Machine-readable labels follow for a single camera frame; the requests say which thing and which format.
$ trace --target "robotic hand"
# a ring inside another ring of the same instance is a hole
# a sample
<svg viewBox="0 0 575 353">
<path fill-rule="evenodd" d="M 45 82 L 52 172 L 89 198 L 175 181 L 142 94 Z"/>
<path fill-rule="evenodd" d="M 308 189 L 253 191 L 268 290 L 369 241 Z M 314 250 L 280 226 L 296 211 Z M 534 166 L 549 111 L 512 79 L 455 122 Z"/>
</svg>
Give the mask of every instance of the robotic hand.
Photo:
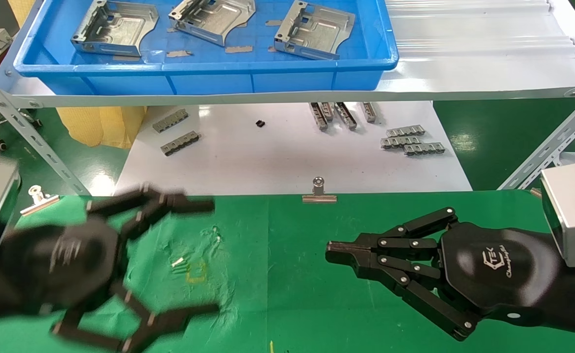
<svg viewBox="0 0 575 353">
<path fill-rule="evenodd" d="M 439 241 L 425 238 L 442 230 Z M 331 241 L 326 259 L 381 282 L 460 341 L 483 319 L 575 331 L 575 268 L 551 234 L 460 223 L 447 207 L 383 234 Z"/>
<path fill-rule="evenodd" d="M 111 228 L 106 218 L 142 206 L 135 217 Z M 67 310 L 52 333 L 122 353 L 137 353 L 165 333 L 184 330 L 191 316 L 219 311 L 203 304 L 153 313 L 122 283 L 128 265 L 126 243 L 139 238 L 169 212 L 212 212 L 213 201 L 190 201 L 148 186 L 104 201 L 87 203 L 87 221 L 78 226 L 40 226 L 6 234 L 0 243 L 0 317 L 45 315 Z M 139 328 L 126 340 L 81 330 L 84 313 L 113 295 L 135 311 Z"/>
</svg>

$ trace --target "green table mat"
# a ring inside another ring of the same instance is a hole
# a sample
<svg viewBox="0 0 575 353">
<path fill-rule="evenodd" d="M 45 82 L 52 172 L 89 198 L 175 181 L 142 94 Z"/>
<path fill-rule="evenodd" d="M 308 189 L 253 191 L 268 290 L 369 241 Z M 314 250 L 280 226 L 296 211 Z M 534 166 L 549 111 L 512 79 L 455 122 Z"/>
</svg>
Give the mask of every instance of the green table mat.
<svg viewBox="0 0 575 353">
<path fill-rule="evenodd" d="M 216 197 L 213 215 L 170 215 L 130 246 L 126 286 L 155 311 L 218 301 L 222 313 L 195 317 L 184 334 L 162 337 L 148 352 L 575 352 L 575 333 L 491 320 L 457 342 L 382 284 L 325 261 L 329 240 L 383 232 L 444 206 L 482 227 L 548 231 L 540 200 L 518 190 L 339 195 L 337 204 L 320 205 L 300 195 Z M 63 197 L 18 226 L 81 223 L 84 207 L 84 199 Z M 0 320 L 0 353 L 104 352 L 51 336 L 59 317 Z M 123 337 L 138 324 L 112 299 L 82 327 Z"/>
</svg>

